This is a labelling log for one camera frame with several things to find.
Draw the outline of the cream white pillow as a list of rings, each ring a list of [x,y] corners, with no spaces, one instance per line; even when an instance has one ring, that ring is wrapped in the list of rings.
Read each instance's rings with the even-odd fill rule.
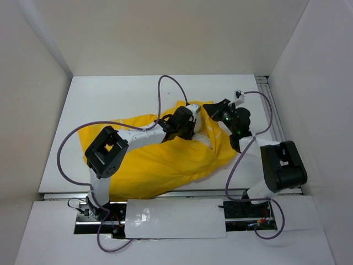
[[[201,111],[196,114],[196,123],[194,127],[194,134],[192,140],[198,141],[206,145],[209,149],[213,149],[210,138],[207,136],[207,132],[204,129]]]

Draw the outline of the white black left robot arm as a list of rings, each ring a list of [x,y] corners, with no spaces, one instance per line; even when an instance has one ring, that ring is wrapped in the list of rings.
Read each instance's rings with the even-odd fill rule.
[[[125,155],[148,145],[171,141],[177,136],[190,140],[201,128],[201,107],[189,104],[176,109],[168,119],[160,119],[141,130],[116,130],[104,127],[85,151],[93,187],[86,197],[90,215],[103,220],[109,213],[110,178],[122,164]]]

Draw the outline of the yellow printed pillowcase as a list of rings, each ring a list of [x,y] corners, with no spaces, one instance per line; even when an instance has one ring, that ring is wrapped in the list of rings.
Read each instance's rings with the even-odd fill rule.
[[[204,179],[232,161],[237,153],[219,123],[201,110],[213,149],[195,140],[172,141],[128,152],[111,177],[111,200],[151,199],[183,185]]]

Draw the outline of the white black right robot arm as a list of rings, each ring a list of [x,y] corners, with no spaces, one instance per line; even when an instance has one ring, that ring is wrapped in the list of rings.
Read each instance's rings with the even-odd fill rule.
[[[240,106],[244,101],[244,97],[240,96],[233,101],[224,99],[218,103],[204,104],[203,108],[213,121],[224,123],[231,132],[229,140],[232,149],[240,154],[226,181],[226,197],[241,203],[240,209],[244,215],[254,216],[260,209],[260,203],[270,201],[284,189],[306,184],[308,177],[293,141],[267,141],[259,137],[263,131],[252,134],[250,111]],[[233,173],[246,154],[261,162],[262,179],[245,191],[242,198],[233,199],[228,188]]]

